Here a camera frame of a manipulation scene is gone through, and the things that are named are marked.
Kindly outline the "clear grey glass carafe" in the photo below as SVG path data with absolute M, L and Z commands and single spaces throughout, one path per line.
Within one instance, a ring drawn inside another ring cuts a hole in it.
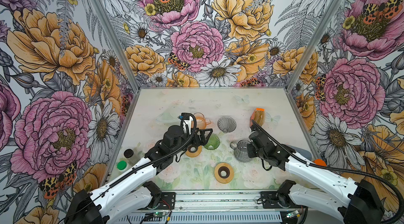
M 233 141 L 230 143 L 231 149 L 234 151 L 234 157 L 242 163 L 248 163 L 251 158 L 248 156 L 249 140 Z

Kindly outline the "orange coffee filter pack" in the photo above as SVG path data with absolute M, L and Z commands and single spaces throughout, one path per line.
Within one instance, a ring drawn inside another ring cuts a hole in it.
M 263 124 L 265 123 L 265 118 L 266 118 L 265 109 L 256 108 L 250 117 L 250 127 L 252 127 L 254 125 L 253 121 L 255 121 L 257 124 L 259 124 L 262 127 Z

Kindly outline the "wooden ring holder front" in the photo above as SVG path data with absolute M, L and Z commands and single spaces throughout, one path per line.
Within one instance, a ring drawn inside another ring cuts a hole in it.
M 234 178 L 234 170 L 228 163 L 219 163 L 214 170 L 215 179 L 221 184 L 228 184 Z

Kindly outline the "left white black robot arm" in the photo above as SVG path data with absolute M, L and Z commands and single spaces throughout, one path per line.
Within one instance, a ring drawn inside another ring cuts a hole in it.
M 170 126 L 162 140 L 131 169 L 91 192 L 78 192 L 62 223 L 113 224 L 132 211 L 155 208 L 162 192 L 152 179 L 174 162 L 177 153 L 205 146 L 212 133 L 212 129 Z

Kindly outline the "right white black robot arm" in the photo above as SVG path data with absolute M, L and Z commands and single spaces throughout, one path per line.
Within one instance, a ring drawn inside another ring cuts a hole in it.
M 295 181 L 285 180 L 275 201 L 282 207 L 301 205 L 330 215 L 344 224 L 379 224 L 384 208 L 374 186 L 344 178 L 314 163 L 286 145 L 276 146 L 261 130 L 249 135 L 247 153 L 265 164 L 296 175 L 315 186 L 306 188 Z

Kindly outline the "clear grey glass dripper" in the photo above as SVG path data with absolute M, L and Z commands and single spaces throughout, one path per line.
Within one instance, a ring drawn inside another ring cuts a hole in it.
M 218 119 L 217 127 L 223 133 L 230 133 L 237 128 L 237 123 L 232 117 L 223 116 Z

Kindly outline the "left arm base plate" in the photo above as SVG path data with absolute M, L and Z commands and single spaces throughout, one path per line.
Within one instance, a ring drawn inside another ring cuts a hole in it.
M 174 210 L 176 203 L 175 192 L 161 192 L 151 198 L 147 209 L 149 210 Z

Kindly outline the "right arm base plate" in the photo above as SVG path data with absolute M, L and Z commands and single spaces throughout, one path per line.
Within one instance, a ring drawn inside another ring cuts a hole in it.
M 301 205 L 293 203 L 288 195 L 277 191 L 261 191 L 260 197 L 256 201 L 258 205 L 263 205 L 264 209 L 301 209 Z

